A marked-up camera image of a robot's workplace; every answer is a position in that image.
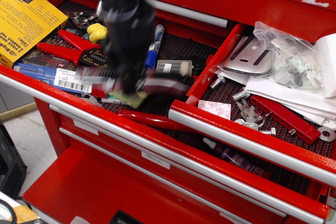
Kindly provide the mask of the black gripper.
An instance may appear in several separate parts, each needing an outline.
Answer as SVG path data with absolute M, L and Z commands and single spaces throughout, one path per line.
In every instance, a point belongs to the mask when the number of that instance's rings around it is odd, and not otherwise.
M 141 78 L 149 46 L 154 42 L 155 9 L 145 0 L 130 9 L 116 8 L 101 0 L 98 12 L 108 30 L 105 54 L 119 61 L 114 89 L 132 93 Z

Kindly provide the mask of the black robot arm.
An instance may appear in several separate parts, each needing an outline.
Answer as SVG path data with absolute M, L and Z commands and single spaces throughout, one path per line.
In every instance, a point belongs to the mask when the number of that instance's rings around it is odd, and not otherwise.
M 155 10 L 145 0 L 101 0 L 98 12 L 107 28 L 102 49 L 119 69 L 115 88 L 132 93 L 154 41 Z

